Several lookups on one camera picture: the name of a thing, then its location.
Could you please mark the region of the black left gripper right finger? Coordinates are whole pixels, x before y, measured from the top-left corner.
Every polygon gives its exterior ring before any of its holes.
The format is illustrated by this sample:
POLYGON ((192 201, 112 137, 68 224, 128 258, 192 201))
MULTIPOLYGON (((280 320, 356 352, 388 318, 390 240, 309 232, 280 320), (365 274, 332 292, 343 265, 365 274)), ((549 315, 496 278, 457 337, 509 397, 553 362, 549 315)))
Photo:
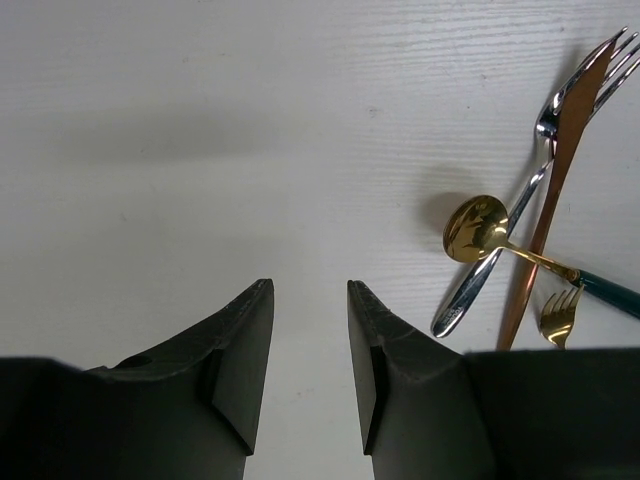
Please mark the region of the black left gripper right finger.
POLYGON ((363 450, 378 479, 635 479, 635 348, 459 354, 347 285, 363 450))

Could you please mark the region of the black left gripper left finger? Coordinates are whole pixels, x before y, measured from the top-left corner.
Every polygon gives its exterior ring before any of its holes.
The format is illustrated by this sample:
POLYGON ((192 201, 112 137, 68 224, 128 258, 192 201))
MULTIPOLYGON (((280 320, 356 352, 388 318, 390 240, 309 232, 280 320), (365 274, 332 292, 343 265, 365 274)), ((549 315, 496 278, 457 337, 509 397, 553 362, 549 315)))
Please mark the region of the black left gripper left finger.
POLYGON ((254 453, 274 285, 112 368, 1 361, 5 479, 240 479, 254 453))

